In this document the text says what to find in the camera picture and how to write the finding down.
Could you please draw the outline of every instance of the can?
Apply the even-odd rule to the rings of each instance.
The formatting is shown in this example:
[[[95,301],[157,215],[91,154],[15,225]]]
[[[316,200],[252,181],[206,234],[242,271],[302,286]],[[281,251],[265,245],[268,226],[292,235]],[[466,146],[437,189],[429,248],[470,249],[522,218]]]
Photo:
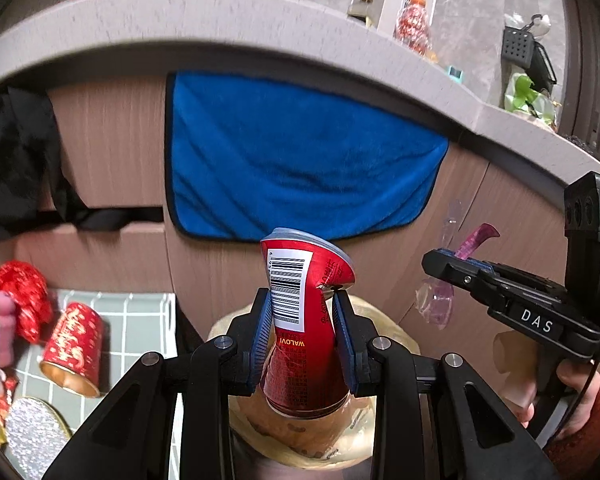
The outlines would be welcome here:
[[[349,389],[326,299],[334,290],[353,285],[352,261],[335,245],[295,229],[274,229],[260,248],[276,332],[260,381],[262,391],[283,415],[327,415],[344,402]]]
[[[55,384],[85,397],[97,397],[102,350],[102,318],[82,303],[70,303],[42,354],[40,370]]]

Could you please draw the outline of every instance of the camera lens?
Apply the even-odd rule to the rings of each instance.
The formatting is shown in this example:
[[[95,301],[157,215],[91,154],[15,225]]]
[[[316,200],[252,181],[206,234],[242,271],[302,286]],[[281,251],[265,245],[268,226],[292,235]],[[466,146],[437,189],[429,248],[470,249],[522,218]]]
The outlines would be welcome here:
[[[580,225],[582,223],[582,206],[580,205],[580,200],[573,207],[573,215],[575,216],[576,224]]]
[[[584,218],[586,218],[588,225],[593,223],[593,204],[590,198],[587,198],[587,201],[584,203]]]

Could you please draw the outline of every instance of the countertop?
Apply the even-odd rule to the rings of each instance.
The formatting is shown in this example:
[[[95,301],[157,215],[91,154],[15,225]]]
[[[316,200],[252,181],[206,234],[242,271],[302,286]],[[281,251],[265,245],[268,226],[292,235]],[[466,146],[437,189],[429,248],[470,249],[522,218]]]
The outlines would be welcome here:
[[[0,82],[79,52],[133,44],[218,44],[307,59],[391,88],[569,184],[600,162],[480,101],[439,67],[355,20],[298,0],[69,0],[0,35]]]

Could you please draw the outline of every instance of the blue cloth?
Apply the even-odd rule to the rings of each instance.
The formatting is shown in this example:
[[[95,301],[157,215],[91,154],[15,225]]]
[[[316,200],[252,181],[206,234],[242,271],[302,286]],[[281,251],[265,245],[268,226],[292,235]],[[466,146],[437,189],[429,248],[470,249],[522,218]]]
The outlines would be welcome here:
[[[259,240],[291,227],[334,239],[408,224],[448,147],[411,121],[291,84],[187,72],[172,96],[167,192],[190,235]]]

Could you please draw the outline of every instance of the silver bolt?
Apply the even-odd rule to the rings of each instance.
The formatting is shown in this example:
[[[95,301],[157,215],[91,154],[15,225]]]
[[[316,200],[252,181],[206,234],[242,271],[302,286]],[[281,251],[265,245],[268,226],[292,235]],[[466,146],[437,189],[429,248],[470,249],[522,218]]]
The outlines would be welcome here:
[[[453,368],[458,368],[464,362],[458,354],[447,354],[445,357],[446,364]]]
[[[389,338],[380,336],[374,338],[371,344],[378,350],[386,350],[387,348],[389,348],[389,346],[391,346],[391,340]]]
[[[219,335],[214,339],[214,345],[216,345],[216,348],[219,348],[221,350],[229,348],[229,346],[231,346],[232,344],[234,344],[234,340],[227,335]]]
[[[140,358],[140,362],[144,366],[153,366],[160,360],[160,356],[156,352],[147,352]]]

